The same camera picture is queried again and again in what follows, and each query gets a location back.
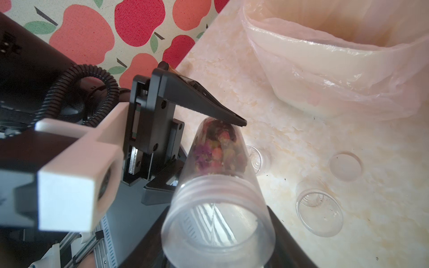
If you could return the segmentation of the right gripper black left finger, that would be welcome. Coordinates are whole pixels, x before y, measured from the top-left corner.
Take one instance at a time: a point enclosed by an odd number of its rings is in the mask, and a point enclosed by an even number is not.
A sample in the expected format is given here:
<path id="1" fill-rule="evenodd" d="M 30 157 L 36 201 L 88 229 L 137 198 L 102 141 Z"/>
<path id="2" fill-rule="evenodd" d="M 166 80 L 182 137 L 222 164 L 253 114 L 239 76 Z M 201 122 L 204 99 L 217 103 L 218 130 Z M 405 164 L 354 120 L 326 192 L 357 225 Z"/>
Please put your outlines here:
<path id="1" fill-rule="evenodd" d="M 166 214 L 161 214 L 145 237 L 120 265 L 120 268 L 167 268 L 168 260 L 162 248 L 161 230 Z"/>

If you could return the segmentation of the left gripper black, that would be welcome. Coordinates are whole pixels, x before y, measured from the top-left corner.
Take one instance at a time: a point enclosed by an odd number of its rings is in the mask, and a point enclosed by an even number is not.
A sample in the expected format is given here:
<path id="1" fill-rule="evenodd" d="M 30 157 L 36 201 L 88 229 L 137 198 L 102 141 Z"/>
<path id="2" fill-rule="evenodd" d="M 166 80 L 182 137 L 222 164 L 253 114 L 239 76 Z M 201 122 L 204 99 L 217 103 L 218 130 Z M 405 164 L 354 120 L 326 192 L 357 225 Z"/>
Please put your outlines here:
<path id="1" fill-rule="evenodd" d="M 222 105 L 196 80 L 162 68 L 151 78 L 135 76 L 124 139 L 123 183 L 145 180 L 141 202 L 171 202 L 186 157 L 181 149 L 184 122 L 174 119 L 175 105 L 225 123 L 245 127 L 247 120 Z"/>

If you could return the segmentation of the tall clear jar of rosebuds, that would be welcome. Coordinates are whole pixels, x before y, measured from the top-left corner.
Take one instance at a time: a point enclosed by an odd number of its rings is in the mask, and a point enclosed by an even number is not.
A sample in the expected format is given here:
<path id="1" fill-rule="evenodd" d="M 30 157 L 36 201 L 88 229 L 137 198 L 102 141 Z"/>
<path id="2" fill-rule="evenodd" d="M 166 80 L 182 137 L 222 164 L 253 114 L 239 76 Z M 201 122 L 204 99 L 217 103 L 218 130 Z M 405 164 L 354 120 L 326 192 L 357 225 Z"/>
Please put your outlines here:
<path id="1" fill-rule="evenodd" d="M 305 228 L 319 237 L 336 236 L 343 228 L 338 201 L 318 179 L 306 178 L 297 184 L 296 212 Z"/>

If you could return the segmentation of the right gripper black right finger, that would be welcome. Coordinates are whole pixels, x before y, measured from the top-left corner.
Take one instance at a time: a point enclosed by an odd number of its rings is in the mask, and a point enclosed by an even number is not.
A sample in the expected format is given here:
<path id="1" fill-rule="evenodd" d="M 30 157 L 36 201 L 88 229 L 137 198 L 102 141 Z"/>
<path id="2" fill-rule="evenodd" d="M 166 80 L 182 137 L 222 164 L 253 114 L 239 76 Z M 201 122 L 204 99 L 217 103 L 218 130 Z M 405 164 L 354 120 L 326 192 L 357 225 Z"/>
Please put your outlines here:
<path id="1" fill-rule="evenodd" d="M 267 268 L 317 268 L 317 265 L 306 255 L 279 218 L 268 207 L 275 230 L 275 248 Z"/>

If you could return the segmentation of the clear jar lid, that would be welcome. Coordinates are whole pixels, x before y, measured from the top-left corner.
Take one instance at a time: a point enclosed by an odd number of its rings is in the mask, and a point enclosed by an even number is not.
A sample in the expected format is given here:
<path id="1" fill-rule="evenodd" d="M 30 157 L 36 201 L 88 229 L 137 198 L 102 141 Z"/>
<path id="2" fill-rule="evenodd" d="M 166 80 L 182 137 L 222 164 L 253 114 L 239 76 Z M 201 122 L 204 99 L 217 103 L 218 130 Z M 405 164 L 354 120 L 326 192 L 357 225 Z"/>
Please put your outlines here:
<path id="1" fill-rule="evenodd" d="M 343 182 L 353 182 L 363 174 L 362 161 L 349 151 L 342 151 L 332 156 L 328 167 L 331 174 Z"/>

